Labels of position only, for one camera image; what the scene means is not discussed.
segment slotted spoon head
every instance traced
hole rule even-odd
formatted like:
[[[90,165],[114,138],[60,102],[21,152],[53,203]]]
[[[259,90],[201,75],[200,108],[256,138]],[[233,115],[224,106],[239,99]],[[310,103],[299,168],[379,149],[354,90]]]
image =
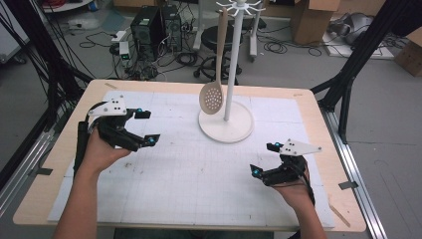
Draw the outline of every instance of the slotted spoon head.
[[[218,113],[223,107],[224,96],[221,88],[221,62],[227,32],[227,9],[223,7],[218,23],[216,81],[206,84],[199,94],[199,105],[208,115]]]

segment gray floor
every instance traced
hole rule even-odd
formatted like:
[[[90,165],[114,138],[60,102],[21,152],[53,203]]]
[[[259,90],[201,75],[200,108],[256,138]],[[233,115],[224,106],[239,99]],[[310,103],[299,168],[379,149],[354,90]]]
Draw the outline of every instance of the gray floor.
[[[105,18],[108,10],[97,13]],[[120,29],[128,26],[125,19]],[[266,19],[267,30],[279,29],[287,22]],[[79,43],[87,31],[67,40],[78,56],[93,73],[101,78],[112,72],[108,48],[82,49]],[[269,34],[282,40],[290,39],[288,30]],[[315,57],[307,49],[288,47],[286,54],[265,51],[258,45],[258,58],[248,60],[249,39],[239,53],[243,73],[238,80],[243,86],[276,88],[312,88],[335,76],[345,63],[345,58],[322,54]],[[201,55],[210,51],[201,50]],[[160,72],[179,67],[173,63]],[[159,75],[156,81],[178,83],[205,83],[195,79],[194,68],[183,68]],[[358,75],[353,86],[347,137],[356,163],[362,173],[371,199],[375,205],[388,238],[422,237],[422,191],[419,178],[422,168],[419,153],[421,145],[422,81],[414,78],[389,60],[370,60]],[[0,168],[4,166],[36,120],[46,108],[46,97],[31,64],[13,63],[0,67]],[[18,226],[12,216],[31,183],[28,178],[15,200],[0,219],[0,238],[46,238],[53,228]],[[100,228],[99,238],[112,238],[111,228]],[[276,233],[275,238],[287,238],[290,233]],[[328,233],[329,238],[370,238],[368,233]]]

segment white pole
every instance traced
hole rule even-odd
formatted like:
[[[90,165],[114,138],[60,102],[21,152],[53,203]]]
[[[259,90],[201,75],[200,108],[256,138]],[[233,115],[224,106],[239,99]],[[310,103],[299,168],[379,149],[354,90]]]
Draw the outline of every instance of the white pole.
[[[240,45],[240,36],[242,34],[242,23],[243,23],[244,10],[239,9],[238,14],[235,17],[235,28],[233,32],[233,41],[232,41],[232,55],[230,58],[230,72],[229,72],[229,82],[227,83],[227,98],[226,98],[226,111],[224,114],[224,120],[228,121],[230,119],[230,108],[232,105],[233,97],[233,87],[235,85],[236,78],[236,68],[239,54],[239,45]]]

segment table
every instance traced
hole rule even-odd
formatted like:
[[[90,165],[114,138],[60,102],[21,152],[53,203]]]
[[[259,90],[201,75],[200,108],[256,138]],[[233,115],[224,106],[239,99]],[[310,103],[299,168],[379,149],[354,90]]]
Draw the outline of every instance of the table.
[[[100,102],[106,92],[119,90],[198,94],[202,86],[201,84],[92,81],[44,163],[44,167],[54,169],[52,174],[49,176],[38,175],[35,178],[14,215],[14,222],[21,225],[55,224],[49,222],[47,218],[58,194],[63,175],[75,156],[78,121],[85,118],[88,109]],[[297,101],[310,143],[320,145],[324,149],[323,152],[315,154],[315,158],[333,212],[335,227],[330,230],[343,232],[365,230],[366,225],[353,192],[351,189],[341,190],[338,186],[339,183],[347,181],[347,177],[320,114],[314,94],[309,90],[300,89],[236,87],[234,95],[294,99]],[[323,158],[329,158],[329,163],[322,163],[324,162]],[[108,224],[108,226],[145,227],[145,225],[140,224]]]

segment white utensil stand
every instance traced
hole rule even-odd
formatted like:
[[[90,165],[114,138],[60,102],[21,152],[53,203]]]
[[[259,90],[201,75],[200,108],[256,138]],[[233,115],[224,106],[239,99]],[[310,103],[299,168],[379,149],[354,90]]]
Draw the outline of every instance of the white utensil stand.
[[[245,11],[251,15],[248,11],[249,8],[257,12],[263,9],[251,7],[251,5],[255,6],[260,4],[261,1],[255,4],[247,4],[246,0],[229,1],[231,4],[226,5],[217,2],[217,4],[222,7],[228,7],[227,11],[236,9],[236,12],[233,14],[233,16],[235,16],[235,26],[230,59],[229,81],[227,84],[226,107],[224,112],[223,109],[221,109],[221,111],[215,115],[207,115],[201,111],[199,113],[199,125],[209,137],[220,142],[234,143],[247,138],[254,129],[254,117],[251,112],[240,103],[234,102],[232,105],[243,16]]]

